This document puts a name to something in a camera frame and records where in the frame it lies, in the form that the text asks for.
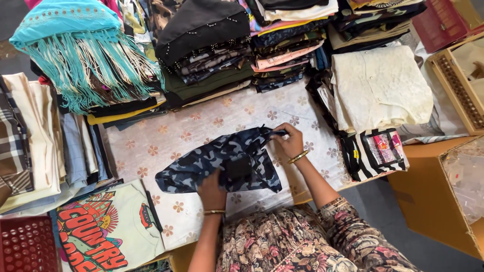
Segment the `person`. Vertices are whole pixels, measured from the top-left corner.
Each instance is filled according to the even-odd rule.
[[[288,123],[289,138],[272,136],[289,158],[303,153],[303,134]],[[358,216],[355,208],[318,173],[306,156],[294,162],[314,203],[256,212],[223,226],[221,213],[204,217],[189,272],[416,272],[420,271],[380,231]],[[227,193],[215,170],[198,188],[205,211],[225,210]]]

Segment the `fringe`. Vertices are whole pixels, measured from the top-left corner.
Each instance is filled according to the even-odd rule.
[[[159,64],[148,59],[132,37],[120,33],[116,42],[96,39],[109,36],[106,30],[84,32],[82,39],[62,33],[20,50],[32,57],[63,95],[67,103],[61,106],[77,114],[87,114],[93,105],[143,99],[153,91],[144,82],[153,81],[153,77],[165,89]]]

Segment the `table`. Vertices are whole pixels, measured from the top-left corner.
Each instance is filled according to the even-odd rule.
[[[203,212],[196,193],[168,194],[154,180],[185,153],[221,135],[265,125],[274,128],[283,122],[303,132],[307,157],[336,190],[361,184],[353,182],[344,165],[339,143],[309,93],[305,80],[267,93],[255,88],[235,91],[168,115],[143,120],[120,132],[105,130],[106,151],[111,153],[119,178],[141,178],[150,191],[163,227],[166,250],[198,239]],[[269,156],[281,180],[283,190],[270,189],[229,193],[227,218],[235,220],[257,210],[270,210],[311,200],[304,179],[280,146],[271,141]]]

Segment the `gold bangle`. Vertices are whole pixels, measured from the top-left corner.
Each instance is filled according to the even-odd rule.
[[[302,157],[306,156],[306,154],[309,153],[309,150],[304,150],[301,154],[297,155],[295,158],[293,159],[290,159],[287,164],[292,164],[294,163],[295,161],[301,159]]]
[[[215,213],[225,213],[225,210],[209,210],[204,211],[203,215],[215,214]]]

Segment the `hand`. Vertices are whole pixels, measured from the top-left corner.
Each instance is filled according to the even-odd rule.
[[[225,210],[225,203],[227,201],[227,192],[218,186],[218,176],[220,175],[220,168],[208,177],[204,178],[202,185],[198,187],[198,195],[203,204],[203,210]]]
[[[303,133],[288,123],[279,125],[274,128],[274,131],[283,129],[289,133],[289,138],[287,138],[287,140],[284,140],[279,135],[272,135],[271,139],[278,141],[279,144],[281,144],[284,153],[286,153],[289,158],[293,159],[304,151],[304,144],[302,142]]]

